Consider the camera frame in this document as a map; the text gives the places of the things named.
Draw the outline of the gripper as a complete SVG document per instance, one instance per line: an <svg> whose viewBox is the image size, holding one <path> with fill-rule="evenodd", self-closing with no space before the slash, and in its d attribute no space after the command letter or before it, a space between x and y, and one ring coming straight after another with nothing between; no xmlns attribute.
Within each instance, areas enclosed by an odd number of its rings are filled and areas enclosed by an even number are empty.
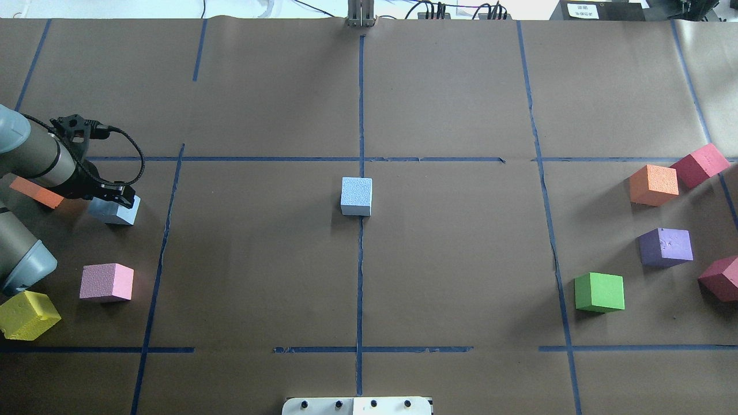
<svg viewBox="0 0 738 415"><path fill-rule="evenodd" d="M132 186L124 186L122 182L101 179L100 176L91 172L87 173L80 167L77 167L76 174L74 193L82 199L98 198L104 201L113 201L126 209L133 208L136 191Z"/></svg>

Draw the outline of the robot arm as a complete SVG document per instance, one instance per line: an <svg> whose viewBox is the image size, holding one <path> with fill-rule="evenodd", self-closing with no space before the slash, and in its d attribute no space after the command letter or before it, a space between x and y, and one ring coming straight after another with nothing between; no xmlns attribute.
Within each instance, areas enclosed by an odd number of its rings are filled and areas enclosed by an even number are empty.
<svg viewBox="0 0 738 415"><path fill-rule="evenodd" d="M85 199L107 223L132 224L140 205L133 182L102 179L86 155L91 140L111 133L123 131L79 115L45 124L2 106L2 176L14 175L12 189L48 208L64 199ZM13 297L52 273L58 262L7 206L1 223L2 294Z"/></svg>

